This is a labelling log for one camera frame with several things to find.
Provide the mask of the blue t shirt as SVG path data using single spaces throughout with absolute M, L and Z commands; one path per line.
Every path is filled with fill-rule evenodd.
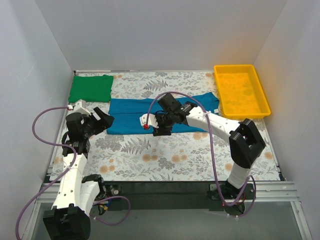
M 207 111 L 218 114 L 219 99 L 212 92 L 193 96 L 199 101 Z M 109 135 L 142 135 L 152 134 L 153 129 L 143 129 L 140 123 L 140 117 L 148 112 L 153 99 L 116 99 L 110 101 L 108 114 L 114 117 L 112 126 L 106 130 Z M 151 108 L 151 114 L 161 111 L 160 105 L 155 102 Z M 184 124 L 175 124 L 172 133 L 205 132 L 196 127 L 186 126 Z

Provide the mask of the yellow plastic tray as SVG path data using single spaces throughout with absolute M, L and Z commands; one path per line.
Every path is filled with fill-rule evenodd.
M 252 64 L 215 65 L 213 70 L 223 117 L 262 119 L 271 114 Z

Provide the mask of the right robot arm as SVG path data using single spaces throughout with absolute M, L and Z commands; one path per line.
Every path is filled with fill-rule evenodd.
M 169 136 L 175 124 L 198 128 L 217 136 L 229 144 L 233 166 L 225 182 L 227 195 L 239 199 L 245 192 L 249 174 L 256 159 L 266 147 L 257 126 L 251 119 L 231 120 L 218 116 L 195 98 L 182 104 L 173 97 L 172 92 L 164 92 L 153 100 L 163 113 L 147 113 L 144 127 L 153 127 L 154 136 Z

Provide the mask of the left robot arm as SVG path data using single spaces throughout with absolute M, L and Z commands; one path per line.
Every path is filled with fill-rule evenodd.
M 52 240 L 87 240 L 91 232 L 90 211 L 95 200 L 106 196 L 99 174 L 84 176 L 90 138 L 110 128 L 114 118 L 95 107 L 94 113 L 75 108 L 66 116 L 67 132 L 61 143 L 63 167 L 67 173 L 59 180 L 59 190 L 43 222 Z

